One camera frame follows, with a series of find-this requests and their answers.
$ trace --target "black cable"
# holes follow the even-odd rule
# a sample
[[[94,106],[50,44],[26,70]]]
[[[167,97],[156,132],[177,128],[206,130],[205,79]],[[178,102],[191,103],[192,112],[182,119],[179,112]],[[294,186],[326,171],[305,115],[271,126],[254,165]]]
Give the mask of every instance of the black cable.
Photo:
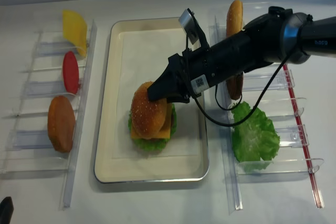
[[[238,105],[240,105],[240,103],[242,102],[242,99],[243,99],[243,93],[240,93],[240,99],[239,99],[238,103],[236,103],[233,107],[231,107],[231,108],[229,108],[229,109],[226,109],[226,108],[222,107],[222,106],[219,104],[218,100],[217,100],[217,89],[218,89],[218,84],[216,85],[216,88],[215,88],[215,100],[216,100],[216,103],[217,103],[218,107],[220,107],[222,110],[224,110],[224,111],[231,111],[231,110],[234,110],[234,109],[237,108]]]
[[[188,52],[189,52],[189,48],[188,48],[188,36],[186,36],[186,70],[187,70],[187,80],[188,80],[188,83],[190,83],[190,73],[189,73],[189,59],[188,59]],[[238,122],[235,122],[235,123],[222,123],[222,122],[219,122],[215,119],[213,119],[211,116],[209,116],[202,108],[202,106],[200,105],[200,103],[198,102],[197,100],[197,97],[194,93],[194,90],[191,88],[191,97],[195,100],[198,108],[200,109],[200,111],[204,114],[204,116],[206,118],[208,118],[211,122],[219,125],[219,126],[224,126],[224,127],[234,127],[234,126],[238,126],[242,123],[244,123],[247,119],[250,118],[250,116],[255,112],[255,110],[257,109],[260,101],[262,100],[264,94],[266,93],[268,87],[271,85],[272,81],[274,80],[275,76],[278,74],[278,72],[280,71],[280,69],[284,66],[284,64],[286,63],[286,61],[289,59],[290,57],[290,54],[288,54],[286,56],[286,58],[282,61],[282,63],[278,66],[278,68],[275,70],[274,74],[272,75],[271,79],[269,79],[268,83],[266,84],[265,88],[263,89],[263,91],[261,92],[256,104],[253,106],[253,108],[251,109],[251,111],[243,118],[241,119],[240,121]]]

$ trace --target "white table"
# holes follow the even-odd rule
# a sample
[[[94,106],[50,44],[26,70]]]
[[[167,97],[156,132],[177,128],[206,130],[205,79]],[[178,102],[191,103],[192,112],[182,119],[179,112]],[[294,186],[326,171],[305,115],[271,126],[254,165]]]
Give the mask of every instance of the white table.
[[[271,2],[311,13],[315,19],[336,15],[335,0],[242,0],[244,3]],[[291,66],[297,97],[308,104],[302,120],[307,127],[312,157],[325,164],[317,173],[325,208],[315,207],[308,179],[267,184],[242,184],[244,210],[228,214],[220,140],[216,126],[208,123],[210,170],[194,188],[178,190],[124,191],[120,186],[100,185],[93,175],[95,130],[101,78],[112,25],[119,20],[178,17],[189,7],[207,32],[211,8],[232,0],[80,0],[59,3],[0,7],[0,100],[8,100],[19,76],[11,66],[25,62],[24,46],[33,12],[74,9],[94,18],[97,41],[92,66],[87,108],[75,176],[71,208],[59,210],[64,177],[62,174],[10,174],[0,181],[0,199],[12,196],[15,211],[12,223],[334,223],[336,220],[336,60],[311,57],[304,65]],[[13,55],[13,47],[22,55]],[[208,99],[207,106],[213,101]],[[8,104],[0,105],[1,115]],[[1,119],[0,139],[5,141],[10,120]]]

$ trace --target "tray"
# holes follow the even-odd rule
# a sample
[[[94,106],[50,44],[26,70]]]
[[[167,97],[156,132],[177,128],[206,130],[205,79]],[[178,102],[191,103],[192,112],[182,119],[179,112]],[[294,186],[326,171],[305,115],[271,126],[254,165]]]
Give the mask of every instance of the tray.
[[[27,79],[20,94],[12,97],[18,105],[8,109],[7,118],[14,118],[15,124],[8,140],[0,143],[0,174],[64,171],[66,176],[60,192],[61,207],[67,208],[71,204],[97,27],[93,21],[88,24],[88,50],[83,58],[78,55],[74,45],[63,39],[60,13],[39,13],[35,21],[37,24],[33,33],[38,39],[31,53],[31,62],[23,71]],[[62,62],[68,51],[74,52],[79,65],[80,89],[76,95],[67,93],[62,80]],[[47,133],[49,106],[57,95],[66,96],[75,112],[73,147],[69,154],[54,151]]]
[[[247,23],[255,17],[267,13],[271,3],[244,4],[244,21]],[[213,45],[226,37],[226,13],[229,6],[212,10],[209,15],[210,44]],[[252,107],[266,83],[278,67],[273,64],[244,74],[243,101]],[[243,209],[243,201],[239,183],[280,182],[310,178],[313,198],[316,206],[322,208],[323,200],[318,189],[314,174],[319,170],[324,160],[311,158],[309,142],[301,115],[306,105],[305,98],[296,98],[293,92],[294,80],[288,66],[279,71],[268,91],[259,104],[272,119],[275,129],[280,136],[280,149],[272,161],[239,163],[232,150],[232,128],[222,131],[222,155],[229,213]],[[226,83],[219,85],[222,106],[227,108],[233,104]],[[231,112],[223,112],[222,120],[233,122]]]
[[[94,166],[98,181],[197,181],[206,175],[205,118],[194,101],[175,104],[177,131],[159,154],[139,151],[127,126],[135,90],[156,80],[167,58],[184,47],[185,34],[178,18],[122,21],[112,27]]]

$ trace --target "clear acrylic holder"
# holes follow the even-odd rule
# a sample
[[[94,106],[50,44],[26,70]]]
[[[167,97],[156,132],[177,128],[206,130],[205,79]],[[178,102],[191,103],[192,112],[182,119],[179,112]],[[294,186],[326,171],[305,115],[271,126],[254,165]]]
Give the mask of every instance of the clear acrylic holder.
[[[81,58],[76,47],[62,37],[61,15],[38,21],[39,39],[35,44],[32,63],[26,73],[18,108],[12,108],[9,116],[16,118],[14,129],[7,143],[0,146],[0,174],[60,170],[66,172],[62,192],[62,207],[70,207],[75,170],[85,114],[97,27],[88,24],[87,56]],[[80,70],[80,88],[76,95],[66,92],[61,77],[64,54],[73,51]],[[46,81],[41,76],[57,80]],[[76,116],[72,150],[69,154],[54,151],[46,130],[50,101],[57,95],[65,95],[71,102]]]
[[[268,6],[270,6],[268,3],[244,4],[244,18],[245,13],[251,16],[251,20],[267,13]],[[223,23],[226,22],[228,8],[229,6],[221,10],[212,10],[213,13],[209,15],[209,24],[214,24],[209,26],[210,45],[214,45],[226,37],[226,25],[223,25]],[[243,100],[248,97],[248,93],[252,93],[247,91],[262,91],[278,66],[278,64],[273,64],[244,74]],[[300,119],[304,112],[306,100],[295,98],[292,92],[293,87],[294,81],[291,71],[288,68],[281,69],[271,83],[269,90],[279,90],[279,92],[282,90],[287,95],[291,93],[292,95],[288,99],[263,100],[258,106],[272,119],[275,130],[280,136],[280,150],[272,161],[239,163],[232,150],[231,135],[233,129],[226,128],[220,132],[223,138],[222,154],[230,214],[234,210],[243,209],[239,183],[279,182],[307,177],[310,177],[312,182],[317,207],[323,207],[322,197],[314,177],[314,174],[323,164],[323,159],[310,158],[309,155],[306,155],[309,142],[305,126]],[[219,88],[222,95],[222,106],[225,108],[232,106],[233,102],[229,97],[226,83],[219,85]],[[248,103],[253,106],[255,101],[256,99],[248,101]],[[231,112],[223,113],[226,122],[232,123],[234,121]]]

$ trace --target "burger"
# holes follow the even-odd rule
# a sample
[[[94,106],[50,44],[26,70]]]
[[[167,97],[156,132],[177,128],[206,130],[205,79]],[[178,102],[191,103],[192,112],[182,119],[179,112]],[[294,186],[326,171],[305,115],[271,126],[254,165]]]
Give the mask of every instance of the burger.
[[[147,89],[153,82],[145,82],[134,93],[128,127],[136,146],[144,151],[163,150],[176,131],[176,112],[167,99],[151,102]]]
[[[227,12],[226,38],[240,32],[243,25],[243,3],[240,0],[234,0]],[[226,80],[227,91],[232,100],[240,98],[243,90],[243,78],[243,73],[241,73]]]

